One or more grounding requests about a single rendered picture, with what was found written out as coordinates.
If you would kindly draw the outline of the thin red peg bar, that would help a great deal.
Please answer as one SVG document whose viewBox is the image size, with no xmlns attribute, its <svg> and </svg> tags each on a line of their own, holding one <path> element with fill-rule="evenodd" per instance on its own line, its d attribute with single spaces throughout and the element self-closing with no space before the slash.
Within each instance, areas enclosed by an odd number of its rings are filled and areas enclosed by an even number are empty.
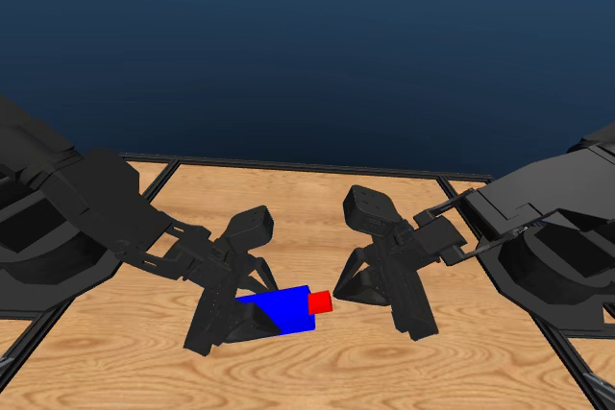
<svg viewBox="0 0 615 410">
<path fill-rule="evenodd" d="M 307 295 L 307 308 L 309 315 L 332 312 L 331 293 L 328 290 L 309 293 Z"/>
</svg>

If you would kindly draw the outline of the blue hollow socket block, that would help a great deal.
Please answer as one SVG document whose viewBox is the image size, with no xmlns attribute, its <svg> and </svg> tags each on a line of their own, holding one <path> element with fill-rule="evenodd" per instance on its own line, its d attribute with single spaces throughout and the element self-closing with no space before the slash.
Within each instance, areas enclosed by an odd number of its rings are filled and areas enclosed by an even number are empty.
<svg viewBox="0 0 615 410">
<path fill-rule="evenodd" d="M 307 285 L 236 297 L 243 303 L 254 303 L 277 326 L 280 335 L 311 331 L 316 328 L 315 316 L 309 313 Z"/>
</svg>

